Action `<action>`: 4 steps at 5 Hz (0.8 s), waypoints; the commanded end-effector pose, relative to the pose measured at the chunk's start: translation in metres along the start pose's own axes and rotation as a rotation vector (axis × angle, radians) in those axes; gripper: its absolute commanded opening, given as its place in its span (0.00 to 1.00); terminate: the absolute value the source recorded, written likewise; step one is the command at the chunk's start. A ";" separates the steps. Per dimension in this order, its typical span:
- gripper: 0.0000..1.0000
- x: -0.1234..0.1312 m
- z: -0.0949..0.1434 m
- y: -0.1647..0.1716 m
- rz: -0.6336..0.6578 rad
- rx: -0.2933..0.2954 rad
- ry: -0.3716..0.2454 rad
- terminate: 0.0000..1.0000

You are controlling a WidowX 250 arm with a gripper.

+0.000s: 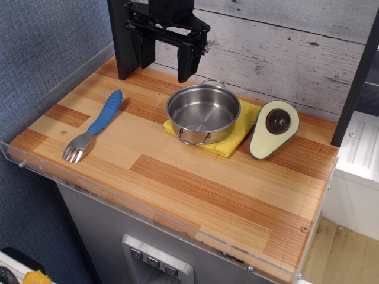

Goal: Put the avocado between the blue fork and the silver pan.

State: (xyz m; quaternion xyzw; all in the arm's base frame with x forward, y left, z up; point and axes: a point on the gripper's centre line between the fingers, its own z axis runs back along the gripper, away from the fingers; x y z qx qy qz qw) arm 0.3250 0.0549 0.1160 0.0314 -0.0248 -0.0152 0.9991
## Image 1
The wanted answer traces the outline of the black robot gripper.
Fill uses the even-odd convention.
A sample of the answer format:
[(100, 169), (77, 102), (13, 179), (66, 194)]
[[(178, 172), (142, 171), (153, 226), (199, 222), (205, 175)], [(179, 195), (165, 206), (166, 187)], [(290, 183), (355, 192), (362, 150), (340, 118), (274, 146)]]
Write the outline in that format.
[(127, 1), (128, 30), (137, 64), (148, 67), (155, 61), (155, 41), (179, 47), (178, 82), (197, 72), (206, 53), (210, 26), (193, 14), (194, 1)]

